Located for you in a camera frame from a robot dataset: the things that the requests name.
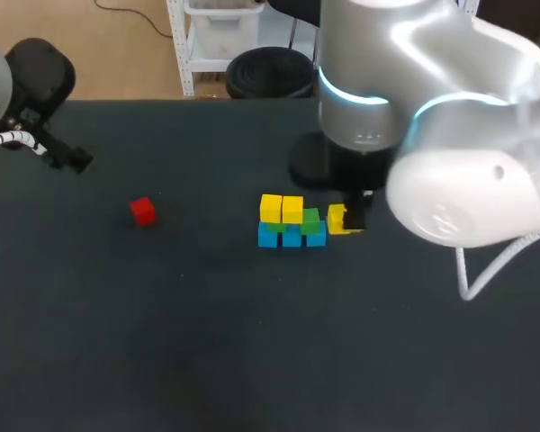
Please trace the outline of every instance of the toy block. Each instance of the toy block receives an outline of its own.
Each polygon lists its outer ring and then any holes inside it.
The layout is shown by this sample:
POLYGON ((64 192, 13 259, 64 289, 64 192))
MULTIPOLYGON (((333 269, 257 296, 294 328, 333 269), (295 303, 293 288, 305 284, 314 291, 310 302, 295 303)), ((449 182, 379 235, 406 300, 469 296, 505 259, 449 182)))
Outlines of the toy block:
POLYGON ((344 236, 362 231, 362 229, 344 229, 345 212, 344 204, 331 204, 328 207, 328 233, 330 236, 344 236))
POLYGON ((260 221, 265 223, 280 223, 281 212, 281 195, 269 195, 267 193, 262 195, 262 200, 260 201, 260 221))
POLYGON ((286 232, 285 223, 267 223, 266 228, 268 229, 269 232, 280 232, 280 233, 286 232))
POLYGON ((304 198, 285 196, 282 201, 282 222, 302 224, 304 222, 304 198))
POLYGON ((300 225, 286 225, 286 232, 282 235, 283 248, 301 248, 302 233, 300 225))
POLYGON ((278 248, 278 233, 268 231, 268 224, 264 222, 258 225, 258 247, 278 248))
POLYGON ((326 222, 321 220, 319 222, 319 232, 306 236, 306 246, 308 248, 323 248, 326 246, 327 236, 326 222))
POLYGON ((130 209, 139 227, 145 227, 156 221, 154 205, 147 196, 131 202, 130 209))
POLYGON ((301 233, 303 236, 320 232, 320 212, 318 209, 304 209, 301 233))

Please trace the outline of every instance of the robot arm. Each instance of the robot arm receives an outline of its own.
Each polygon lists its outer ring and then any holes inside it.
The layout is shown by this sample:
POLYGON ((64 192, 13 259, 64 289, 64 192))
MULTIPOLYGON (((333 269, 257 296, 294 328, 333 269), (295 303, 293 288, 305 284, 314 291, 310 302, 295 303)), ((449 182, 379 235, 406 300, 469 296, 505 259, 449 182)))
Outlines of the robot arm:
POLYGON ((0 145, 22 144, 52 167, 68 165, 78 173, 86 169, 93 160, 87 152, 68 147, 43 129, 74 83, 70 61, 45 40, 23 40, 6 57, 0 54, 0 145))
POLYGON ((540 231, 540 49, 453 0, 324 0, 320 121, 397 146, 387 199, 410 231, 475 248, 540 231))

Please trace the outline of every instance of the shelf leg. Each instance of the shelf leg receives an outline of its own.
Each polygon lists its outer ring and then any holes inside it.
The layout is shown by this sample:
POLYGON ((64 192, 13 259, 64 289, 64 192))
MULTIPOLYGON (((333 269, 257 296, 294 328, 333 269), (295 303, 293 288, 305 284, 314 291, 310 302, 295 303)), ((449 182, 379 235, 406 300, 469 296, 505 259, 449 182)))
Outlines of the shelf leg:
POLYGON ((188 70, 190 52, 185 30, 184 2, 183 0, 166 0, 166 5, 170 15, 170 27, 172 27, 172 39, 178 60, 182 91, 184 96, 194 96, 194 78, 192 72, 188 70))
POLYGON ((291 50, 294 44, 294 37, 296 36, 296 27, 298 26, 298 20, 294 18, 292 23, 292 30, 290 31, 290 42, 288 43, 288 48, 291 50))

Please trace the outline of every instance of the white storage bin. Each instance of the white storage bin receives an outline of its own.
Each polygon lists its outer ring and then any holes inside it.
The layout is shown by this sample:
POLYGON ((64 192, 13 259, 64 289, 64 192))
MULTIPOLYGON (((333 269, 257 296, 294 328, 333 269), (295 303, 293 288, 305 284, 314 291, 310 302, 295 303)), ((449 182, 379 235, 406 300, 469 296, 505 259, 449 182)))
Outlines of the white storage bin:
MULTIPOLYGON (((203 4, 219 2, 210 0, 203 4)), ((234 59, 258 45, 258 24, 264 5, 243 9, 196 9, 184 2, 192 18, 196 43, 207 59, 234 59)))

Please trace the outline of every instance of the black chair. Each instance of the black chair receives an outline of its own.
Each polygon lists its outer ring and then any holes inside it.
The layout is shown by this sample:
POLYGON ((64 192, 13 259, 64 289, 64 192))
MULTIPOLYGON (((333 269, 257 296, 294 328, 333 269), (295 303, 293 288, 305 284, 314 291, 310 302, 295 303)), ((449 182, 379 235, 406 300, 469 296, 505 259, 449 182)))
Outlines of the black chair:
POLYGON ((268 0, 276 11, 320 27, 320 0, 268 0))
POLYGON ((252 49, 234 58, 226 71, 226 90, 232 99, 312 97, 316 42, 312 61, 292 47, 298 20, 318 27, 320 0, 268 0, 268 3, 293 18, 290 45, 252 49))

